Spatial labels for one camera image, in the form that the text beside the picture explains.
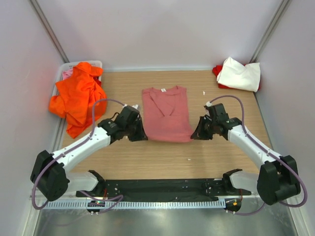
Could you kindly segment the pink t shirt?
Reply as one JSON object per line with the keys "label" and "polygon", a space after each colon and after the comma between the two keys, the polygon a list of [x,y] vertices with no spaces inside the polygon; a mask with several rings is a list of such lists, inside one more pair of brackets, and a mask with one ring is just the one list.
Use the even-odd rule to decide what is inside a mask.
{"label": "pink t shirt", "polygon": [[142,90],[143,126],[151,141],[187,143],[193,130],[189,123],[187,89],[174,86],[169,89]]}

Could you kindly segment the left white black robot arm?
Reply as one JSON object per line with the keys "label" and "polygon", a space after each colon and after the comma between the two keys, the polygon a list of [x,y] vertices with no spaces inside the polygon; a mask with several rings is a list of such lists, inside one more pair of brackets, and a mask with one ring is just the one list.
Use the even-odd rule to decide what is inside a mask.
{"label": "left white black robot arm", "polygon": [[94,130],[71,145],[49,153],[44,150],[36,158],[31,181],[47,201],[59,199],[66,192],[84,192],[100,197],[105,191],[104,178],[94,170],[72,173],[81,161],[115,141],[127,137],[131,142],[147,140],[138,105],[125,105],[114,120],[102,120]]}

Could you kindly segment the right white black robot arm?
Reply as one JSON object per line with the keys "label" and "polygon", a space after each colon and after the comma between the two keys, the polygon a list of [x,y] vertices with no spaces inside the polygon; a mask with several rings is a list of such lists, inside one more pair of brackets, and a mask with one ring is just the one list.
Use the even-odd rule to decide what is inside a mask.
{"label": "right white black robot arm", "polygon": [[223,104],[204,106],[207,113],[200,117],[193,140],[211,140],[214,135],[224,137],[239,147],[256,165],[258,174],[241,169],[229,171],[223,178],[229,186],[257,193],[267,205],[282,202],[301,192],[297,164],[291,156],[281,156],[255,137],[238,118],[230,118]]}

